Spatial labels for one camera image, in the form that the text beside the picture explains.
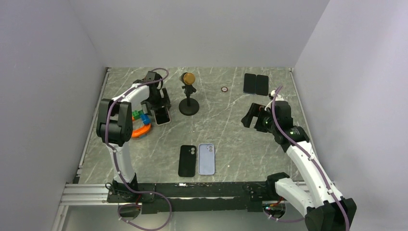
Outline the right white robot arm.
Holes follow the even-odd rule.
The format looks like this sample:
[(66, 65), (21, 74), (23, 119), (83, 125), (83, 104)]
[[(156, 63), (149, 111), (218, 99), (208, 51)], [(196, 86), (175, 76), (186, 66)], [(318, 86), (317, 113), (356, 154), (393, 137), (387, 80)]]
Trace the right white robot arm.
[(248, 128), (256, 118), (257, 131), (271, 133), (275, 142), (295, 163), (309, 191), (305, 192), (284, 172), (269, 175), (266, 196), (288, 201), (301, 215), (309, 231), (348, 231), (357, 205), (345, 198), (335, 187), (313, 151), (305, 130), (293, 123), (291, 107), (286, 101), (270, 102), (267, 106), (251, 104), (241, 119)]

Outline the black phone case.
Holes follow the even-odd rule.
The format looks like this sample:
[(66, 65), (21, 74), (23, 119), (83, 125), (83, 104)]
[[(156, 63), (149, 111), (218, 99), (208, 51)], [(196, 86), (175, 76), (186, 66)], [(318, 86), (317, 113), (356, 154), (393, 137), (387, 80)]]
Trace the black phone case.
[(179, 152), (178, 175), (192, 178), (196, 170), (197, 148), (194, 145), (182, 145)]

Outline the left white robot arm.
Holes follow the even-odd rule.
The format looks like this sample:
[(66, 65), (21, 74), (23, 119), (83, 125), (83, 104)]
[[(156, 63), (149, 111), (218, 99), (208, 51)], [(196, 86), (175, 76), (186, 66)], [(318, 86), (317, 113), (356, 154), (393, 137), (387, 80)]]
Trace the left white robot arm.
[(111, 99), (102, 99), (99, 104), (96, 134), (106, 145), (114, 168), (114, 179), (108, 188), (126, 202), (134, 201), (139, 193), (137, 175), (130, 160), (129, 141), (133, 133), (133, 112), (140, 106), (140, 118), (150, 118), (157, 125), (170, 122), (171, 102), (159, 68), (148, 71), (143, 79), (135, 80), (131, 87)]

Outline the lilac phone case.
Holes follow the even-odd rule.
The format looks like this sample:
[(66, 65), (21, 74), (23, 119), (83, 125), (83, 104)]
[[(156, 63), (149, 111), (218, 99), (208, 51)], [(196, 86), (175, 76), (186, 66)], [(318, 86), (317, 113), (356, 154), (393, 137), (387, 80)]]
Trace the lilac phone case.
[(198, 147), (198, 173), (200, 175), (214, 175), (215, 165), (215, 146), (211, 143), (201, 143)]

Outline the black phone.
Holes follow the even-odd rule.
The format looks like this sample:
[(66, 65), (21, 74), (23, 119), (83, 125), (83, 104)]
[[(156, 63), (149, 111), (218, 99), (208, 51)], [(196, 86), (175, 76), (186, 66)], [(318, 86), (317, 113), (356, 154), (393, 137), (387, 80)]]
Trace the black phone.
[(265, 75), (256, 76), (255, 93), (257, 95), (268, 96), (269, 94), (269, 77)]

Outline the blue smartphone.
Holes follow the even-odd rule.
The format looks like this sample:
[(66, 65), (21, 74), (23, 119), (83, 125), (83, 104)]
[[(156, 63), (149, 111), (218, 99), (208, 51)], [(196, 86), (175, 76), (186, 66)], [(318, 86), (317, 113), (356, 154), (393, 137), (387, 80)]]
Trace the blue smartphone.
[(256, 75), (245, 73), (243, 81), (243, 92), (246, 94), (256, 93)]

